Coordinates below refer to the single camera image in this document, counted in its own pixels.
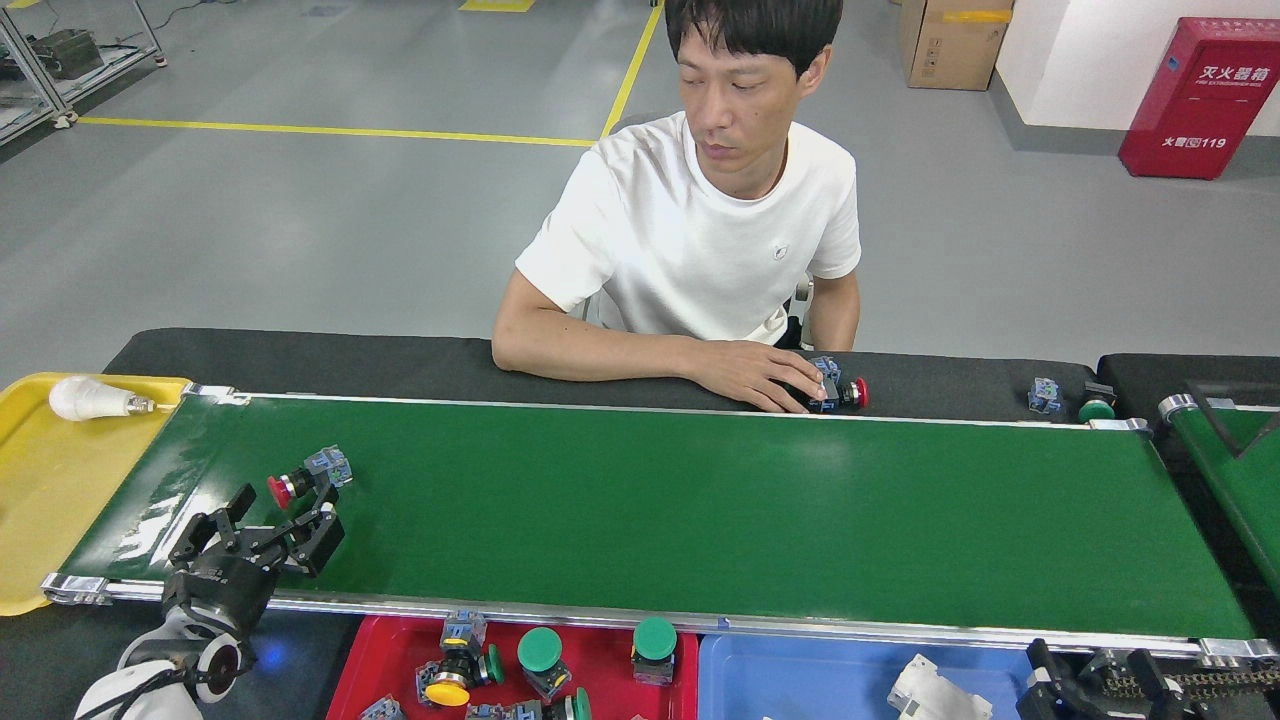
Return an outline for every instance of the light bulb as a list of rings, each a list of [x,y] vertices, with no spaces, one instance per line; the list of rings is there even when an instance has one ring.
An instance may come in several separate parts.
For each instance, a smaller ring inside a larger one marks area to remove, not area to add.
[[[145,415],[155,402],[86,375],[63,378],[49,391],[49,407],[64,420]]]

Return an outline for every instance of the red cabinet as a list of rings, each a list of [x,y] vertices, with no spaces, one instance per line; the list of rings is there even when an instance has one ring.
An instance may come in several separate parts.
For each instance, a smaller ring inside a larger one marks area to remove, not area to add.
[[[1280,19],[1180,18],[1120,161],[1134,176],[1221,176],[1277,74]]]

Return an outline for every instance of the white wall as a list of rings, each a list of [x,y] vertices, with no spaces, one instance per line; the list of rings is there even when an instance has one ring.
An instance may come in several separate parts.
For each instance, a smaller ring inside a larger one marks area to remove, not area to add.
[[[1018,0],[996,68],[1029,126],[1129,129],[1180,17],[1280,18],[1280,0]],[[1280,136],[1280,91],[1249,135]]]

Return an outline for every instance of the yellow floor line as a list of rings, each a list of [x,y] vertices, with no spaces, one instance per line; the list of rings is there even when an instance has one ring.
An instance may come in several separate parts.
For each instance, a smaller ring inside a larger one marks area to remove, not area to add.
[[[649,51],[649,41],[653,40],[653,31],[658,27],[658,19],[662,18],[662,3],[658,3],[649,13],[649,22],[644,26],[644,33],[640,35],[640,44],[636,45],[635,55],[631,55],[631,67],[627,68],[627,74],[622,78],[622,87],[618,88],[618,96],[613,99],[613,109],[609,111],[609,119],[604,123],[604,129],[600,132],[600,137],[609,135],[613,126],[622,119],[622,110],[627,106],[627,99],[631,97],[631,87],[636,82],[636,76],[640,74],[640,64],[644,63],[644,56]]]
[[[507,142],[511,145],[553,145],[559,147],[590,147],[593,140],[572,137],[529,137],[521,135],[479,135],[470,132],[435,132],[417,129],[326,128],[312,126],[262,126],[251,123],[197,123],[189,120],[146,120],[138,118],[81,117],[88,126],[123,126],[143,128],[224,129],[241,132],[279,132],[294,135],[346,135],[356,137],[407,137],[413,140],[457,140],[467,142]]]
[[[483,13],[527,13],[538,0],[467,0],[460,10],[479,10]]]

